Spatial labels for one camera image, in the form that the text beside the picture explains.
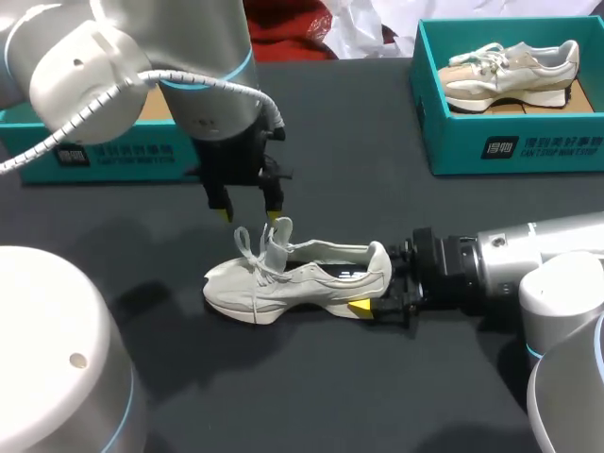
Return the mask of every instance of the black tablecloth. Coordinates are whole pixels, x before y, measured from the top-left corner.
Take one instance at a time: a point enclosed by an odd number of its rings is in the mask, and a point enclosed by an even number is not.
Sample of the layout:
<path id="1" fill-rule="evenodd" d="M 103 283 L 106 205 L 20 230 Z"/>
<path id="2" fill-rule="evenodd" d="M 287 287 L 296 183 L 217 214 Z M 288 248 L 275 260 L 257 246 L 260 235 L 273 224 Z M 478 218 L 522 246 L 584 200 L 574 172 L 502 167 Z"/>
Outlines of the black tablecloth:
<path id="1" fill-rule="evenodd" d="M 288 127 L 270 153 L 295 169 L 285 183 L 295 242 L 399 243 L 416 227 L 471 234 L 604 207 L 602 176 L 432 176 L 409 66 L 260 65 Z M 259 237 L 260 191 L 231 193 L 236 225 Z M 269 327 L 206 310 L 202 276 L 237 256 L 233 228 L 196 185 L 0 179 L 1 243 L 70 260 L 115 311 L 150 398 L 149 452 L 538 451 L 522 408 L 524 350 L 497 322 L 423 313 L 412 338 L 319 310 Z"/>

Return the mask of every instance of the red fabric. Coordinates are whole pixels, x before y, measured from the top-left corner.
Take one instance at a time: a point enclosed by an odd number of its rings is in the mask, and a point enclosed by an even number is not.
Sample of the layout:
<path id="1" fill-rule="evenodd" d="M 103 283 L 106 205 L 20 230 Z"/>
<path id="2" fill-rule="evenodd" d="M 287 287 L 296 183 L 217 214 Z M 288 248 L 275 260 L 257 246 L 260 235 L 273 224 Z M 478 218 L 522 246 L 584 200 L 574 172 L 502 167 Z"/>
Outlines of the red fabric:
<path id="1" fill-rule="evenodd" d="M 243 0 L 257 61 L 332 59 L 320 42 L 331 16 L 320 0 Z"/>

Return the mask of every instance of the shoe tongue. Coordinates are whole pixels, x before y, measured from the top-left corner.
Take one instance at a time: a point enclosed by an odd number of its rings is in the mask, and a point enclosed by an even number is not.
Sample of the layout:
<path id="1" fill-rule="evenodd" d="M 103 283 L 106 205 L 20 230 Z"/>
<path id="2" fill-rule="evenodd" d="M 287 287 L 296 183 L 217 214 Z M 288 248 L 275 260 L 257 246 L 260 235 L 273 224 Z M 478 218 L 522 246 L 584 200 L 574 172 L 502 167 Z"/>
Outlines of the shoe tongue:
<path id="1" fill-rule="evenodd" d="M 273 222 L 273 226 L 264 239 L 266 254 L 264 255 L 264 265 L 277 271 L 285 271 L 287 264 L 288 244 L 292 237 L 294 224 L 289 217 L 279 217 Z"/>
<path id="2" fill-rule="evenodd" d="M 506 49 L 506 57 L 508 59 L 519 57 L 522 54 L 530 55 L 530 47 L 528 47 L 524 42 L 519 42 L 517 45 L 513 45 L 512 47 L 508 47 Z"/>

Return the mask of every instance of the sneaker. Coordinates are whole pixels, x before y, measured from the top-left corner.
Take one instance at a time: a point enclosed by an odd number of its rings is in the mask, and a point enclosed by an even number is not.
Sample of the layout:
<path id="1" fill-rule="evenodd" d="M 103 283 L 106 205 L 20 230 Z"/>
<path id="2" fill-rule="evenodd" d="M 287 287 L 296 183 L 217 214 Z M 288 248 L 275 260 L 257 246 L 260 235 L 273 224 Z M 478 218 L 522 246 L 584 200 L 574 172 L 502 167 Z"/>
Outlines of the sneaker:
<path id="1" fill-rule="evenodd" d="M 211 269 L 204 296 L 222 314 L 252 324 L 271 324 L 287 309 L 303 303 L 331 314 L 359 318 L 347 304 L 380 297 L 388 288 L 392 265 L 381 243 L 343 245 L 324 241 L 289 243 L 292 220 L 267 226 L 260 255 L 250 251 L 249 233 L 235 231 L 243 257 Z"/>
<path id="2" fill-rule="evenodd" d="M 446 102 L 479 113 L 502 99 L 537 107 L 566 105 L 579 70 L 579 45 L 534 48 L 523 42 L 504 49 L 496 42 L 457 55 L 438 72 Z"/>

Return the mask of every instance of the teal shoe box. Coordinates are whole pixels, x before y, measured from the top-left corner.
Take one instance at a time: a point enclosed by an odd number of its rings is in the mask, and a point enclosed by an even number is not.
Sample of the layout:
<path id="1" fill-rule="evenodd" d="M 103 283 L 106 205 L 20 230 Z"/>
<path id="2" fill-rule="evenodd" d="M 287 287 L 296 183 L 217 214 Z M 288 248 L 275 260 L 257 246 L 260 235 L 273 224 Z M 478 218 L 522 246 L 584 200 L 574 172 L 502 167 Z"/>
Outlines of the teal shoe box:
<path id="1" fill-rule="evenodd" d="M 578 80 L 593 112 L 452 114 L 438 80 L 449 58 L 489 42 L 579 44 Z M 604 171 L 604 23 L 599 16 L 425 20 L 411 89 L 434 175 Z"/>
<path id="2" fill-rule="evenodd" d="M 11 156 L 46 139 L 49 131 L 22 104 L 0 112 L 0 141 Z M 191 139 L 172 120 L 159 90 L 147 97 L 143 114 L 118 139 L 97 145 L 63 143 L 21 167 L 24 184 L 195 182 L 185 174 L 199 160 Z"/>

